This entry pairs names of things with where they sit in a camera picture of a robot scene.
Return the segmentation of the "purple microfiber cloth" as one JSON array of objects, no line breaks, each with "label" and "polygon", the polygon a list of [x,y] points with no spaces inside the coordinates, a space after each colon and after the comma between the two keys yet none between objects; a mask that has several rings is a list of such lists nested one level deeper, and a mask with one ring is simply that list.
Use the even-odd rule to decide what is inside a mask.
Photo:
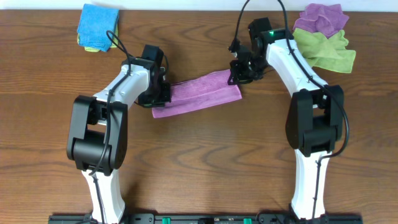
[{"label": "purple microfiber cloth", "polygon": [[239,87],[228,84],[230,75],[230,70],[220,70],[172,85],[171,102],[153,108],[153,117],[165,118],[240,100]]}]

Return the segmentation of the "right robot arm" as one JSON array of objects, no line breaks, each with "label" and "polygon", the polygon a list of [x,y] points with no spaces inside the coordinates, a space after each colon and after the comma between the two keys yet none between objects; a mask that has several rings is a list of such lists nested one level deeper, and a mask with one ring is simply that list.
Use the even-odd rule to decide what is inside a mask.
[{"label": "right robot arm", "polygon": [[260,80],[272,67],[291,96],[285,133],[295,153],[295,192],[286,223],[330,223],[323,193],[328,161],[340,140],[343,123],[343,90],[322,80],[300,54],[287,29],[273,29],[269,19],[253,20],[248,26],[251,47],[234,38],[229,51],[229,85]]}]

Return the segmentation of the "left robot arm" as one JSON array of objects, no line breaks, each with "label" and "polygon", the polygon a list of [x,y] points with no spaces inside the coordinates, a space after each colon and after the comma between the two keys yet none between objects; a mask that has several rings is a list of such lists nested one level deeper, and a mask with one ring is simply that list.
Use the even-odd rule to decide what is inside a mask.
[{"label": "left robot arm", "polygon": [[67,157],[88,183],[93,222],[121,223],[124,218],[119,168],[127,151],[128,111],[133,105],[156,108],[171,101],[165,61],[159,47],[146,45],[141,56],[127,55],[106,88],[73,102]]}]

